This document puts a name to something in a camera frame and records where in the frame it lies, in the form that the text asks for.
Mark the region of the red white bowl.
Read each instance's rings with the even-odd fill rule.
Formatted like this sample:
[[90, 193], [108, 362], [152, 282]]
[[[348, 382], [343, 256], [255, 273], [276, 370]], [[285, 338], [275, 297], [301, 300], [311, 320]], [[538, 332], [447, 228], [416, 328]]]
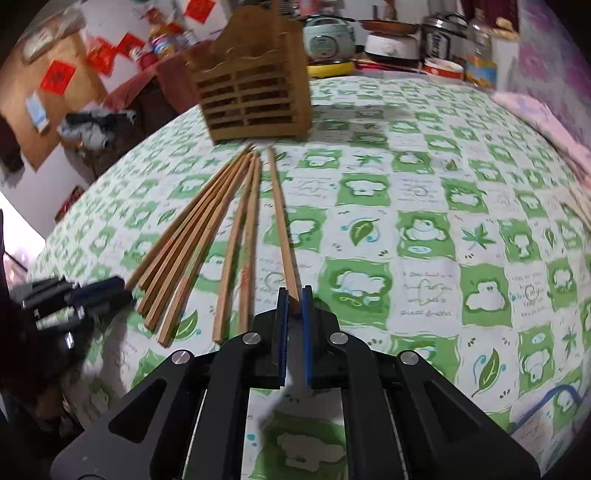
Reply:
[[426, 58], [423, 63], [423, 71], [435, 77], [460, 81], [463, 81], [465, 77], [465, 70], [462, 65], [439, 58]]

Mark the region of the yellow small pan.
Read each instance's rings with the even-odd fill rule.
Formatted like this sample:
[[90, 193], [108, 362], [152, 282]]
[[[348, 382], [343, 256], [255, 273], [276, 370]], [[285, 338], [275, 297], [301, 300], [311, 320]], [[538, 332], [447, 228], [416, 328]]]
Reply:
[[325, 63], [308, 65], [308, 75], [315, 79], [325, 79], [339, 76], [346, 76], [355, 72], [355, 63]]

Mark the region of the brown frying pan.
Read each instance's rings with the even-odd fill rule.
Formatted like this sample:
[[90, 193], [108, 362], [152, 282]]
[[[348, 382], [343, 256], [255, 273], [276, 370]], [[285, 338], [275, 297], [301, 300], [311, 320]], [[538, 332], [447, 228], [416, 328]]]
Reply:
[[394, 36], [415, 35], [420, 28], [418, 24], [386, 20], [360, 20], [359, 23], [367, 31]]

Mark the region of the pink folded cloth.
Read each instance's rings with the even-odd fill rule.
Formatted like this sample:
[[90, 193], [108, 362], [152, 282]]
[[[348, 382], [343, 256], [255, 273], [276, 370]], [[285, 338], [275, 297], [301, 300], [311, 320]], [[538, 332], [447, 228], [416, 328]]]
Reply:
[[574, 139], [546, 104], [528, 95], [507, 92], [496, 92], [491, 99], [543, 135], [577, 180], [590, 190], [590, 150]]

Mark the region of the green white patterned tablecloth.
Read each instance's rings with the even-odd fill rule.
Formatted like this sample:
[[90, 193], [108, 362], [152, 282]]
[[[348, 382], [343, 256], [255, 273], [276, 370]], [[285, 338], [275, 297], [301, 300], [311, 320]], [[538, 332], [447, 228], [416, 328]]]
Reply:
[[[311, 82], [307, 140], [273, 142], [301, 284], [377, 351], [418, 352], [542, 474], [590, 413], [590, 226], [554, 146], [491, 97], [425, 79]], [[214, 145], [200, 107], [103, 174], [31, 279], [131, 276], [246, 142]], [[132, 312], [65, 383], [89, 426], [171, 352]], [[250, 393], [243, 479], [345, 479], [336, 391]]]

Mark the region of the clear plastic oil bottle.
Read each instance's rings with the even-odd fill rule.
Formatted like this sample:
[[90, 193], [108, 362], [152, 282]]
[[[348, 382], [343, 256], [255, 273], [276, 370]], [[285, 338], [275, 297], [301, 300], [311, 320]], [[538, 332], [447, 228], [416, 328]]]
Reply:
[[497, 64], [493, 59], [493, 48], [489, 27], [484, 11], [475, 9], [475, 16], [467, 29], [466, 80], [476, 86], [495, 90], [497, 86]]

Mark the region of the red diamond paper door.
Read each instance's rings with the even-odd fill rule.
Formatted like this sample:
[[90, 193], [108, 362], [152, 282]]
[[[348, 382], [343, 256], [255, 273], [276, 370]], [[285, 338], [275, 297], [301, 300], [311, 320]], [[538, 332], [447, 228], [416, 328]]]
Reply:
[[75, 72], [75, 66], [60, 60], [53, 60], [41, 80], [40, 89], [63, 96]]

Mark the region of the wooden slatted utensil holder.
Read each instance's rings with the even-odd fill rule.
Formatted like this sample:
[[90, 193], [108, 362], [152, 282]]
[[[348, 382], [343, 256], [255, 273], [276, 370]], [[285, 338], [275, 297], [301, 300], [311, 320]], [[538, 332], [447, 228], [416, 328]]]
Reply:
[[311, 129], [303, 26], [270, 7], [242, 6], [190, 68], [213, 143], [290, 137]]

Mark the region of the yellow oil bottle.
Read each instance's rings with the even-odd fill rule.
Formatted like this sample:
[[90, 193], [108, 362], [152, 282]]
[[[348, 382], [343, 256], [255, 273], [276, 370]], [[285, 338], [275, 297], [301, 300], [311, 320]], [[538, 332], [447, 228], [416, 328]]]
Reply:
[[176, 54], [174, 38], [165, 27], [153, 25], [150, 29], [149, 43], [154, 54], [160, 60]]

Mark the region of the silver black pressure cooker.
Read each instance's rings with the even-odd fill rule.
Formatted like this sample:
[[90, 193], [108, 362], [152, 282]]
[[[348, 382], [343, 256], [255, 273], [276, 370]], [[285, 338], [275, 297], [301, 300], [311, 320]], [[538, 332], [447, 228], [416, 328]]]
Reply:
[[421, 58], [466, 63], [467, 19], [458, 13], [436, 13], [421, 24]]

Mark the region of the mint green rice cooker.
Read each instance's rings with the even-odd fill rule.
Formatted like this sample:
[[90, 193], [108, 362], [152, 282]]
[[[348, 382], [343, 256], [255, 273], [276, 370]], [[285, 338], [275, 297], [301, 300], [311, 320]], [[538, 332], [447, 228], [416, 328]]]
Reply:
[[349, 61], [356, 54], [355, 19], [329, 15], [310, 15], [304, 23], [304, 50], [311, 63]]

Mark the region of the chair with grey clothes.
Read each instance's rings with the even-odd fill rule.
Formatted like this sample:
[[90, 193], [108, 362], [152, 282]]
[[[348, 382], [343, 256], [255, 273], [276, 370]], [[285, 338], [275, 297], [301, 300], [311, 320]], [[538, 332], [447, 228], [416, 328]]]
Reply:
[[67, 113], [56, 132], [66, 152], [98, 178], [137, 140], [136, 112], [95, 108]]

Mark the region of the white induction cooker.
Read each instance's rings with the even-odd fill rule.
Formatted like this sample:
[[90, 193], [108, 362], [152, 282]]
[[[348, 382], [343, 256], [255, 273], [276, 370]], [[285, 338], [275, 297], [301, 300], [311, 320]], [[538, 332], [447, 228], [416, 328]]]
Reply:
[[419, 62], [420, 47], [418, 40], [410, 35], [388, 35], [370, 33], [367, 36], [365, 53], [370, 58], [379, 58], [390, 62]]

